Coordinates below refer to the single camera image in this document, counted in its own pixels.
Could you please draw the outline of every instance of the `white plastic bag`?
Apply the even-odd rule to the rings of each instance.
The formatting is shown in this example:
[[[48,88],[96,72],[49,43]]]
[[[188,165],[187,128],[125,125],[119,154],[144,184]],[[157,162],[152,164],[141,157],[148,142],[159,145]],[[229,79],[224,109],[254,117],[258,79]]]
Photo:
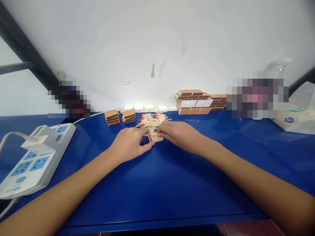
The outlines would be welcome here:
[[[284,131],[315,134],[315,84],[302,84],[289,98],[288,116],[272,120]]]

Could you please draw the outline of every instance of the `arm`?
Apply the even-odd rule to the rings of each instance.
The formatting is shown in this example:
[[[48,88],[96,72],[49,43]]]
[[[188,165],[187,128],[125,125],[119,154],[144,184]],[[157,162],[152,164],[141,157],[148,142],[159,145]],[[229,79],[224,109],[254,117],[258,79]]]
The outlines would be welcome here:
[[[157,130],[180,148],[211,161],[289,235],[313,235],[315,198],[238,157],[189,124],[164,121]]]
[[[54,235],[101,179],[121,163],[151,149],[154,142],[139,145],[147,132],[147,128],[121,130],[109,149],[4,220],[0,235]]]

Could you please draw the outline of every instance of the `power strip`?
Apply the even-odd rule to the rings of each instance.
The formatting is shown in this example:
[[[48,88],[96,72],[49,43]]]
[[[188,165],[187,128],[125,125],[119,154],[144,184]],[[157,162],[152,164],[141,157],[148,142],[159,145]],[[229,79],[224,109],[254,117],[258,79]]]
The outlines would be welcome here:
[[[37,127],[31,136],[36,137],[44,129],[44,126]],[[28,151],[0,184],[0,199],[26,196],[45,188],[49,184],[76,127],[69,123],[52,126],[51,129],[48,128],[48,131],[53,135],[41,137],[46,136],[47,139],[53,137],[57,147],[56,151],[51,150],[43,154],[37,151]]]

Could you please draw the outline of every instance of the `white cable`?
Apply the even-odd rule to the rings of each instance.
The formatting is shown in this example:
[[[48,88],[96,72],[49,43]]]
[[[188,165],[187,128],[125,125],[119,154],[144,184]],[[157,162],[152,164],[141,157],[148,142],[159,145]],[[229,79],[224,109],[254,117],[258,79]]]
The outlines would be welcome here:
[[[96,115],[100,115],[100,114],[104,114],[104,112],[96,113],[96,114],[94,114],[94,115],[91,115],[90,117],[96,116]],[[85,119],[85,118],[81,118],[81,119],[79,119],[79,120],[73,122],[72,124],[75,125],[76,123],[78,123],[79,121],[84,120],[84,119]]]
[[[18,135],[18,136],[21,136],[22,138],[24,138],[25,140],[28,140],[28,141],[30,141],[30,142],[35,142],[35,141],[38,140],[37,138],[28,136],[28,135],[23,134],[23,133],[20,133],[20,132],[10,132],[10,133],[7,133],[7,134],[3,137],[3,139],[2,139],[2,141],[1,141],[1,143],[0,143],[0,153],[1,153],[2,149],[3,149],[3,146],[4,146],[5,142],[7,141],[8,137],[9,137],[11,134],[16,134],[16,135]]]
[[[10,210],[10,208],[13,206],[14,203],[19,200],[19,197],[13,198],[9,205],[4,209],[4,211],[0,214],[0,219]]]

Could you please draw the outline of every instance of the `hand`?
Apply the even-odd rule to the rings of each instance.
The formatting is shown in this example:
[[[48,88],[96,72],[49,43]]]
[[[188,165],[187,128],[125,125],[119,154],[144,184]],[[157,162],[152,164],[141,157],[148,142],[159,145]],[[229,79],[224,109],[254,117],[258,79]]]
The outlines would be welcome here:
[[[157,133],[158,137],[166,138],[181,149],[198,155],[202,155],[202,149],[211,141],[186,122],[163,121]]]
[[[113,144],[106,150],[120,163],[132,160],[149,151],[155,142],[140,146],[142,136],[149,133],[147,128],[125,128],[116,136]]]

